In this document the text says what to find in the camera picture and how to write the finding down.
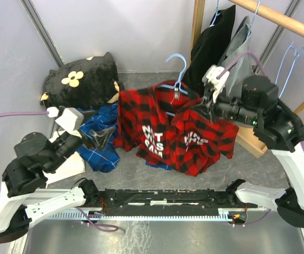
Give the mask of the light blue wire hanger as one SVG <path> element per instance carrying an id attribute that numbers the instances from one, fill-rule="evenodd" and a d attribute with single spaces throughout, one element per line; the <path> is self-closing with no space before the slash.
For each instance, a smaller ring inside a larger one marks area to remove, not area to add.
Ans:
<path id="1" fill-rule="evenodd" d="M 171 123 L 173 118 L 183 120 L 183 113 L 190 107 L 191 91 L 187 91 L 187 86 L 182 83 L 183 75 L 187 69 L 187 62 L 182 54 L 174 53 L 166 59 L 166 62 L 173 58 L 180 58 L 184 67 L 177 80 L 165 81 L 157 85 L 155 89 L 155 102 L 158 115 L 166 123 Z"/>

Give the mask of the red black plaid shirt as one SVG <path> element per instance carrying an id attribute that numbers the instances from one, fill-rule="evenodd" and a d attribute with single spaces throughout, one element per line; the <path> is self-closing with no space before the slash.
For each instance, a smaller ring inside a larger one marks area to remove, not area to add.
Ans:
<path id="1" fill-rule="evenodd" d="M 221 156 L 230 159 L 239 127 L 225 120 L 212 124 L 194 110 L 201 102 L 198 93 L 185 84 L 187 94 L 174 98 L 164 85 L 169 80 L 143 89 L 127 89 L 119 94 L 118 132 L 113 143 L 149 164 L 166 164 L 189 176 L 197 176 Z"/>

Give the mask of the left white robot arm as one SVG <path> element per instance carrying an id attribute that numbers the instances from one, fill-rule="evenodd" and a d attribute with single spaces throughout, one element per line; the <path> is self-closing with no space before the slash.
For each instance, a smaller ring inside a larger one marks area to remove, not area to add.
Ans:
<path id="1" fill-rule="evenodd" d="M 79 129 L 95 113 L 95 110 L 79 111 L 60 106 L 40 112 L 0 114 L 0 118 L 46 115 L 64 130 L 53 142 L 40 132 L 32 132 L 14 146 L 16 158 L 5 168 L 0 183 L 0 244 L 21 238 L 30 228 L 60 211 L 92 207 L 99 202 L 100 192 L 95 183 L 84 179 L 76 187 L 45 201 L 25 203 L 39 189 L 45 188 L 46 174 L 54 174 L 80 146 L 96 146 L 96 140 Z"/>

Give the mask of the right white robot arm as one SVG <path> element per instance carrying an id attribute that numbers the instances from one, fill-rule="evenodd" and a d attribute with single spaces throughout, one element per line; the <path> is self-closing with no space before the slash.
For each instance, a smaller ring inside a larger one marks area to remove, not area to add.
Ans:
<path id="1" fill-rule="evenodd" d="M 304 124 L 278 96 L 278 87 L 265 76 L 249 76 L 240 97 L 223 94 L 223 78 L 203 77 L 204 114 L 253 129 L 281 163 L 289 188 L 268 188 L 238 179 L 228 186 L 226 202 L 232 207 L 254 204 L 278 212 L 287 223 L 304 228 Z"/>

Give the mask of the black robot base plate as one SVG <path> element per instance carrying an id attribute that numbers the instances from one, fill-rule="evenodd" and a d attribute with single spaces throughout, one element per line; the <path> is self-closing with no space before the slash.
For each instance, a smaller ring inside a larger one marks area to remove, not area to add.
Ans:
<path id="1" fill-rule="evenodd" d="M 213 189 L 105 189 L 93 204 L 108 216 L 201 216 L 217 215 L 218 209 L 245 211 L 251 206 L 240 201 L 230 188 Z"/>

